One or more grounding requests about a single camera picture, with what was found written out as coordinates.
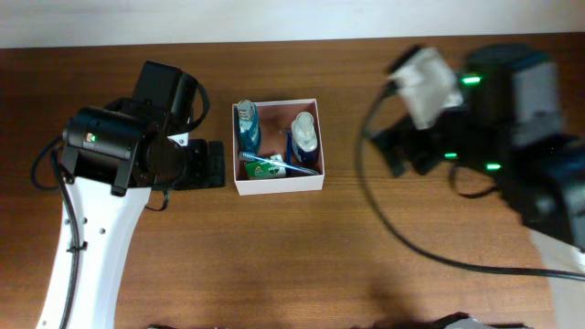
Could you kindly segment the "blue white toothbrush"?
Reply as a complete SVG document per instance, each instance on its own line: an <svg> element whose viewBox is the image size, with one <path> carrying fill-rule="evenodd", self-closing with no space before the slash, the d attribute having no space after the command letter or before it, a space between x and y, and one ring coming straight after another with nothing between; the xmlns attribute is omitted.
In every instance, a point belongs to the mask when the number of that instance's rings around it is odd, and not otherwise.
<svg viewBox="0 0 585 329"><path fill-rule="evenodd" d="M260 157L256 154L254 154L254 153L251 153L251 152L240 152L239 159L243 160L243 161L247 161L247 162L261 161L263 163L283 167L285 169L290 169L292 171L296 171L296 172L303 173L306 175L319 175L319 173L313 169L300 167L300 166L296 166L296 165L292 165L292 164L287 164L284 161L273 160L270 158L263 158L263 157Z"/></svg>

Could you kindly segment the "green Listerine mouthwash bottle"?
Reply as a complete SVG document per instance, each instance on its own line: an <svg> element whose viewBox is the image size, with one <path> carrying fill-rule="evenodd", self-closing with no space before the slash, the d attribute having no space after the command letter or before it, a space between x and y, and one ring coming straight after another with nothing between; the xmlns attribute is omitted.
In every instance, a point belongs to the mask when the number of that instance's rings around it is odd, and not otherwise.
<svg viewBox="0 0 585 329"><path fill-rule="evenodd" d="M249 100L236 104L239 127L239 149L242 152L257 153L261 148L260 117L257 106Z"/></svg>

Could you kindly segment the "green soap bar box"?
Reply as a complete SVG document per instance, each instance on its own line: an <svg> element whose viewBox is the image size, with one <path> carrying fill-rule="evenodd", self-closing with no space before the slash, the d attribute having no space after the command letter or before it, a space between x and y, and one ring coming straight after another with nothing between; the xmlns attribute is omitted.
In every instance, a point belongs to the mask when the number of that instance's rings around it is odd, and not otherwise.
<svg viewBox="0 0 585 329"><path fill-rule="evenodd" d="M250 180L264 180L284 178L286 169L273 164L272 161L281 161L281 156L276 154L271 158L263 158L251 153L241 153L240 160L244 162L244 168Z"/></svg>

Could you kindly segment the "white cardboard box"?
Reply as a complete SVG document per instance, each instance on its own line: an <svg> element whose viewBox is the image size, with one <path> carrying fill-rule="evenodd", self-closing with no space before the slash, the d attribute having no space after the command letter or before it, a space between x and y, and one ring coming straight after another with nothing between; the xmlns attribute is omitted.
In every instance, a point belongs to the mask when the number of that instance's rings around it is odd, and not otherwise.
<svg viewBox="0 0 585 329"><path fill-rule="evenodd" d="M287 137L284 131L291 130L293 120L300 112L307 111L314 117L317 137L318 159L312 169L319 175L293 175L290 177L250 180L245 164L239 159L239 118L236 104L232 105L232 155L231 166L236 188L241 196L278 194L322 190L325 178L324 147L316 99L288 101L258 101L256 103L261 128L261 156L280 154L285 158Z"/></svg>

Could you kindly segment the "clear blue soap pump bottle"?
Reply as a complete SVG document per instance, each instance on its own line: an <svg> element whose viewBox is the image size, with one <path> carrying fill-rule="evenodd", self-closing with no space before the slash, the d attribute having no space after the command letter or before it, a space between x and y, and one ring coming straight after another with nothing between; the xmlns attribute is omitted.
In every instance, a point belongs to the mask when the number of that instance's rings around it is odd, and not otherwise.
<svg viewBox="0 0 585 329"><path fill-rule="evenodd" d="M319 159L314 117L308 111L300 112L292 122L292 150L303 166L312 167Z"/></svg>

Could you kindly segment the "blue disposable razor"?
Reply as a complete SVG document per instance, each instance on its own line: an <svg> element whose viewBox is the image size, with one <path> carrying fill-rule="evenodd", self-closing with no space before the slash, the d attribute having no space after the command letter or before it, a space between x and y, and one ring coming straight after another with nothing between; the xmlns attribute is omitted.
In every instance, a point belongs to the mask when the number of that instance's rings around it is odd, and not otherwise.
<svg viewBox="0 0 585 329"><path fill-rule="evenodd" d="M290 130L282 130L281 134L286 136L286 146L285 146L285 153L284 153L284 162L288 165L292 163L292 154L293 154L293 138L292 132Z"/></svg>

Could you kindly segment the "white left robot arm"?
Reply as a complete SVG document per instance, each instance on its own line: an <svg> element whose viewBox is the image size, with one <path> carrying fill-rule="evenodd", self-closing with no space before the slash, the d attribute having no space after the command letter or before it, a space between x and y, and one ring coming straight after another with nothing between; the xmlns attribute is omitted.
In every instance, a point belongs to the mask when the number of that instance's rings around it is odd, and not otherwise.
<svg viewBox="0 0 585 329"><path fill-rule="evenodd" d="M62 198L41 328L111 328L133 232L154 192L226 184L220 141L193 139L210 102L183 70L148 61L128 98L87 106L44 150Z"/></svg>

